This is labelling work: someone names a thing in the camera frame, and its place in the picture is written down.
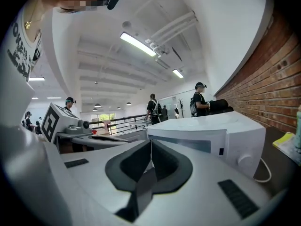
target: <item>fluorescent light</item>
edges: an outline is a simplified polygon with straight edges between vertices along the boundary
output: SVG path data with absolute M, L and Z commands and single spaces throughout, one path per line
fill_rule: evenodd
M 173 70 L 173 72 L 177 75 L 177 76 L 179 76 L 179 78 L 184 78 L 184 76 L 183 75 L 181 75 L 181 73 L 178 71 L 178 70 Z
M 132 36 L 130 36 L 129 34 L 127 34 L 125 32 L 122 33 L 120 38 L 122 40 L 136 46 L 137 48 L 141 49 L 142 51 L 144 51 L 145 53 L 147 53 L 148 55 L 150 55 L 152 57 L 154 57 L 156 55 L 156 53 L 154 51 L 152 51 L 149 47 L 142 44 L 140 41 L 138 41 L 137 39 L 133 38 Z
M 37 78 L 29 78 L 28 81 L 44 81 L 44 77 L 37 77 Z

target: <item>bottle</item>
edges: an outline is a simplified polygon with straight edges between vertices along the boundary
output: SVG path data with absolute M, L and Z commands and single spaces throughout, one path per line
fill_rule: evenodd
M 293 145 L 296 147 L 297 152 L 301 153 L 301 105 L 299 106 L 297 112 L 297 130 Z

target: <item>table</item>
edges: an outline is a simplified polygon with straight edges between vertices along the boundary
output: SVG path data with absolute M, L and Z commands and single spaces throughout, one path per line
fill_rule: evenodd
M 132 126 L 148 126 L 148 125 L 151 125 L 151 122 L 150 121 L 147 121 L 147 122 L 130 122 L 130 130 L 132 130 Z
M 261 157 L 269 167 L 272 178 L 269 182 L 261 183 L 261 185 L 271 194 L 271 196 L 288 188 L 295 172 L 300 169 L 293 160 L 273 146 L 273 142 L 281 138 L 284 134 L 284 132 L 275 127 L 269 127 L 266 130 Z M 257 180 L 269 178 L 269 173 L 261 161 L 255 172 L 254 178 Z

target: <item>white appliance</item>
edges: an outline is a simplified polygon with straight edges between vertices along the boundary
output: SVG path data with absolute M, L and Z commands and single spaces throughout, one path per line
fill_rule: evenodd
M 167 120 L 146 130 L 149 139 L 211 153 L 249 177 L 256 172 L 265 140 L 265 128 L 238 112 Z

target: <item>white cable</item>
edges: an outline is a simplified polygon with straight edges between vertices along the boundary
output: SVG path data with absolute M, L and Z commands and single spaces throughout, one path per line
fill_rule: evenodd
M 263 162 L 263 164 L 264 164 L 265 167 L 267 168 L 267 170 L 268 170 L 268 172 L 269 172 L 269 178 L 266 179 L 266 180 L 256 180 L 256 179 L 254 178 L 254 180 L 255 180 L 256 182 L 258 182 L 258 183 L 267 183 L 267 182 L 269 182 L 269 181 L 271 180 L 271 178 L 272 178 L 272 173 L 271 173 L 269 167 L 267 166 L 267 164 L 265 163 L 265 161 L 264 161 L 262 158 L 260 158 L 260 160 Z

